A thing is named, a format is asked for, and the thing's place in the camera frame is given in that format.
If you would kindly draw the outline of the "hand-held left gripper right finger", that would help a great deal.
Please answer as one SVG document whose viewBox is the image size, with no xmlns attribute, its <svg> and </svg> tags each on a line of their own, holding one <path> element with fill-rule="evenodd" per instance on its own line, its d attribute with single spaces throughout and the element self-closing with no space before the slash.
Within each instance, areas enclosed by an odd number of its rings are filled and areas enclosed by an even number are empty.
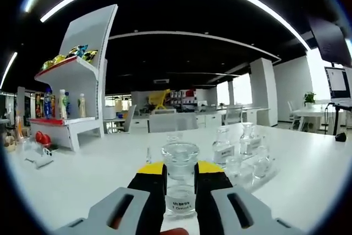
<svg viewBox="0 0 352 235">
<path fill-rule="evenodd" d="M 234 187 L 214 163 L 195 165 L 195 211 L 200 234 L 302 234 L 273 218 L 271 209 L 242 187 Z"/>
</svg>

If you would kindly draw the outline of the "person's left hand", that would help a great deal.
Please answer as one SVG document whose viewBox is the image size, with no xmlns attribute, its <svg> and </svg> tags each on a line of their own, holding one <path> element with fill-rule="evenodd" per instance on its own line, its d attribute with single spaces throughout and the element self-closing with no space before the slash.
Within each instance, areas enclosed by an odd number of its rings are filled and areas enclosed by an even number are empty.
<svg viewBox="0 0 352 235">
<path fill-rule="evenodd" d="M 189 233 L 184 228 L 173 228 L 166 231 L 162 231 L 160 235 L 189 235 Z"/>
</svg>

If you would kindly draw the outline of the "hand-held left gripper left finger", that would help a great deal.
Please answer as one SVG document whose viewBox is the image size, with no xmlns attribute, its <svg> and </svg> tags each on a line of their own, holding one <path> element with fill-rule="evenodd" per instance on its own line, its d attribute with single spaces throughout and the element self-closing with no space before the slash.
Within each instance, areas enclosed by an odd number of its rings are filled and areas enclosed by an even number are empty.
<svg viewBox="0 0 352 235">
<path fill-rule="evenodd" d="M 54 234 L 160 234 L 166 211 L 167 168 L 163 162 L 141 167 L 120 187 Z"/>
</svg>

